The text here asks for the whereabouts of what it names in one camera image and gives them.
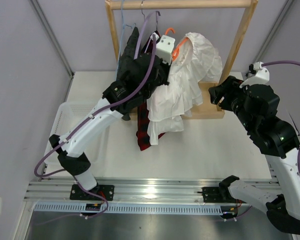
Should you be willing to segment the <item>orange hanger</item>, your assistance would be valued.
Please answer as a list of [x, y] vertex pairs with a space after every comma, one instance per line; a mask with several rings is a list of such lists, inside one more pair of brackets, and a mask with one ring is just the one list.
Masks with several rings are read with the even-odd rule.
[[[169, 27], [169, 28], [166, 29], [165, 35], [167, 35], [169, 32], [172, 32], [173, 34], [176, 33], [176, 32], [175, 32], [175, 29], [172, 28], [172, 27]], [[183, 39], [183, 40], [177, 45], [177, 47], [173, 50], [173, 52], [172, 52], [172, 61], [173, 61], [173, 62], [178, 58], [179, 53], [180, 53], [180, 48], [181, 48], [181, 46], [182, 46], [183, 44], [185, 44], [185, 43], [186, 43], [187, 41], [189, 41], [189, 40], [190, 40], [190, 39], [189, 39], [187, 36], [185, 36], [184, 39]]]

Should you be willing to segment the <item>white pleated skirt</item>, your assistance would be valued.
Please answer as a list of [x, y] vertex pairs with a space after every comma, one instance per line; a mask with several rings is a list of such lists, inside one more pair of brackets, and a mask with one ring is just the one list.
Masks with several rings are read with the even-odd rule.
[[152, 146], [158, 145], [161, 134], [184, 130], [182, 117], [191, 117], [193, 106], [203, 103], [199, 82], [218, 82], [223, 71], [219, 51], [207, 38], [197, 32], [188, 32], [184, 37], [189, 41], [171, 63], [169, 85], [157, 87], [146, 103]]

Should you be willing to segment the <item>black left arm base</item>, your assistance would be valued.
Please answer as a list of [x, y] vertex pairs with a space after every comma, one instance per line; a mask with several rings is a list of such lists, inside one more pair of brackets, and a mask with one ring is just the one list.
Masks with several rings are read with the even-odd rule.
[[[114, 185], [104, 185], [104, 184], [99, 184], [95, 188], [89, 190], [89, 192], [102, 196], [105, 198], [107, 201], [113, 201], [114, 198], [114, 193], [115, 193], [115, 186]], [[101, 199], [88, 194], [84, 192], [78, 184], [73, 184], [71, 187], [70, 195], [69, 195], [70, 200], [81, 200], [81, 201], [100, 201]]]

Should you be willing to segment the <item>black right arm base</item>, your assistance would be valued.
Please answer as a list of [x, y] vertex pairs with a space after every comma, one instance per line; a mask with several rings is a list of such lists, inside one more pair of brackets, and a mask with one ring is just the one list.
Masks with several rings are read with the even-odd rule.
[[201, 188], [201, 191], [197, 192], [201, 194], [204, 203], [232, 203], [235, 204], [237, 201], [226, 194], [220, 193], [219, 187], [216, 186], [205, 186]]

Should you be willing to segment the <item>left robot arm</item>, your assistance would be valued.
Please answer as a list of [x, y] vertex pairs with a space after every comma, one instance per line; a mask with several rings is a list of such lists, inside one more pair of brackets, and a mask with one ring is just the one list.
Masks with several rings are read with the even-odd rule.
[[133, 59], [86, 117], [68, 133], [49, 138], [60, 165], [81, 185], [80, 192], [87, 200], [95, 199], [99, 188], [84, 151], [107, 127], [146, 102], [157, 87], [167, 85], [170, 65], [150, 53]]

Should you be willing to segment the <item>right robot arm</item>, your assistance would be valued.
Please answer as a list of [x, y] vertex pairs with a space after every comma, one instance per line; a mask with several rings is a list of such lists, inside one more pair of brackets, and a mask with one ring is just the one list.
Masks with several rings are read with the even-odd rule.
[[265, 192], [231, 175], [219, 183], [224, 202], [241, 200], [266, 214], [279, 231], [300, 235], [300, 142], [293, 126], [277, 117], [280, 97], [266, 84], [243, 85], [229, 76], [209, 88], [211, 104], [233, 112], [274, 170], [281, 194]]

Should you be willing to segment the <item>purple hanger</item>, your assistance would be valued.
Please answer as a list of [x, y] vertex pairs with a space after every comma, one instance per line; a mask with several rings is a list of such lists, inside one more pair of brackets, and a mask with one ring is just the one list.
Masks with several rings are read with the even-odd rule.
[[144, 34], [144, 32], [145, 32], [147, 23], [148, 23], [150, 17], [151, 17], [153, 14], [156, 15], [156, 13], [155, 13], [156, 10], [154, 10], [154, 11], [150, 12], [150, 13], [147, 15], [147, 17], [145, 17], [145, 15], [144, 15], [144, 13], [143, 13], [143, 10], [144, 10], [144, 1], [143, 1], [143, 0], [141, 1], [140, 9], [141, 9], [142, 15], [144, 16], [144, 22], [143, 22], [143, 25], [142, 25], [142, 27], [141, 27], [141, 30], [139, 31], [139, 36], [138, 36], [138, 39], [137, 39], [137, 43], [136, 43], [136, 47], [135, 47], [135, 52], [134, 52], [134, 56], [133, 56], [133, 59], [134, 59], [134, 60], [137, 59], [138, 56], [139, 56], [140, 46], [141, 46], [141, 41], [142, 41], [143, 34]]

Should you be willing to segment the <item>light blue hanger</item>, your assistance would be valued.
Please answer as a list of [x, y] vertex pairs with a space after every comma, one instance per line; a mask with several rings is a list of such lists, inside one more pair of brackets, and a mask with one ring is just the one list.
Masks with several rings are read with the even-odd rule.
[[127, 25], [125, 23], [125, 17], [124, 17], [124, 3], [125, 0], [121, 0], [120, 1], [120, 16], [121, 16], [121, 35], [120, 35], [120, 39], [119, 39], [119, 50], [118, 50], [118, 59], [116, 62], [116, 70], [115, 70], [115, 80], [118, 80], [118, 73], [119, 73], [119, 67], [120, 67], [120, 58], [122, 56], [122, 42], [123, 42], [123, 37], [124, 37], [124, 33], [125, 33], [125, 28], [131, 28], [133, 29], [133, 27], [131, 25]]

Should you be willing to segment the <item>wooden clothes rack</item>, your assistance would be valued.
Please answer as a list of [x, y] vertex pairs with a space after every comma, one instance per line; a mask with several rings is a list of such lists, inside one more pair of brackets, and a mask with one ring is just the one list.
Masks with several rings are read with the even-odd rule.
[[[232, 70], [237, 54], [244, 40], [247, 29], [250, 25], [254, 11], [257, 7], [257, 0], [132, 0], [127, 2], [105, 1], [105, 10], [107, 14], [109, 30], [111, 34], [115, 58], [118, 60], [120, 55], [120, 44], [115, 22], [114, 10], [166, 10], [166, 9], [216, 9], [216, 8], [244, 8], [239, 27], [229, 51], [227, 60], [224, 64], [223, 71], [219, 80], [221, 84]], [[225, 111], [218, 105], [210, 103], [208, 89], [214, 87], [215, 83], [200, 82], [199, 87], [202, 91], [203, 104], [194, 106], [191, 109], [192, 120], [202, 119], [222, 119]]]

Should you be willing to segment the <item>dark grey dotted garment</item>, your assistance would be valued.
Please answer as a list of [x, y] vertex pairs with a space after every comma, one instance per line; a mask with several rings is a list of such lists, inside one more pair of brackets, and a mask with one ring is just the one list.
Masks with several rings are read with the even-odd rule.
[[140, 86], [140, 81], [132, 76], [132, 65], [135, 63], [134, 56], [139, 36], [140, 34], [138, 28], [134, 27], [127, 41], [123, 54], [118, 59], [118, 85], [114, 88], [114, 94], [116, 101], [119, 102], [126, 99]]

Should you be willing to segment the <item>white plastic basket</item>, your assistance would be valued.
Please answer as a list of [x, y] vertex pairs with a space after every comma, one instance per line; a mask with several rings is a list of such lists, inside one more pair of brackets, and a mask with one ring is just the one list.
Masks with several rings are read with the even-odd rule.
[[[70, 101], [62, 103], [56, 113], [50, 134], [61, 136], [69, 132], [79, 121], [96, 105], [93, 101]], [[102, 133], [89, 142], [84, 150], [88, 160], [93, 165], [103, 164], [106, 156], [106, 141], [110, 128], [107, 127]]]

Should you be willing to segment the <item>aluminium frame post right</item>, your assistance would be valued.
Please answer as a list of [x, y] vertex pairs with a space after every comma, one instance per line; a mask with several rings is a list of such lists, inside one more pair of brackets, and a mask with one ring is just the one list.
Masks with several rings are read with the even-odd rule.
[[252, 55], [247, 58], [245, 67], [241, 71], [244, 79], [248, 75], [249, 65], [260, 62], [265, 57], [295, 3], [294, 0], [260, 0], [258, 2], [247, 31], [248, 36], [245, 37], [249, 43], [246, 53]]

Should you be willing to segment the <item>aluminium frame post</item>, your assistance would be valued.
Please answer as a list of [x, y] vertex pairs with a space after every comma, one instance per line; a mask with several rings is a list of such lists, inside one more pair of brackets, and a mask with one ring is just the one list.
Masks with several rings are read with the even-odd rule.
[[245, 37], [249, 43], [246, 53], [252, 55], [247, 58], [245, 67], [241, 71], [244, 79], [248, 75], [249, 65], [260, 62], [265, 57], [295, 3], [294, 0], [260, 0], [258, 2], [247, 31], [248, 36]]
[[41, 24], [41, 27], [42, 27], [43, 31], [45, 32], [46, 36], [48, 37], [56, 55], [62, 62], [62, 65], [65, 68], [67, 75], [70, 77], [70, 79], [72, 79], [74, 76], [74, 72], [72, 71], [72, 68], [64, 54], [64, 51], [62, 50], [62, 47], [52, 29], [39, 1], [38, 0], [29, 0], [28, 2], [31, 5], [35, 15], [37, 16], [37, 18]]

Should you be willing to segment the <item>aluminium mounting rail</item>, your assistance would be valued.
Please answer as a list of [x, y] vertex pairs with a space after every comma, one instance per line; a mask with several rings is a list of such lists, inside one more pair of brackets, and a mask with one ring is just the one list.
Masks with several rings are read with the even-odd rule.
[[[101, 178], [100, 185], [113, 185], [113, 203], [194, 205], [202, 203], [199, 192], [203, 187], [217, 187], [220, 180], [116, 179]], [[28, 184], [24, 201], [69, 202], [75, 183], [69, 177], [53, 177]]]

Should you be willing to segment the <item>aluminium frame post left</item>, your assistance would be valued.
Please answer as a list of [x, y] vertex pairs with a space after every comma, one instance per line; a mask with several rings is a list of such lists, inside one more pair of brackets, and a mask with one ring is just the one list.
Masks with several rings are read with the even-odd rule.
[[64, 54], [64, 51], [62, 50], [62, 47], [52, 29], [39, 1], [38, 0], [29, 0], [28, 2], [31, 5], [35, 15], [37, 16], [37, 18], [41, 24], [41, 27], [42, 27], [43, 31], [45, 32], [46, 36], [48, 37], [56, 55], [62, 62], [62, 65], [65, 68], [67, 75], [70, 77], [70, 79], [72, 79], [74, 76], [74, 72], [72, 71], [72, 68]]

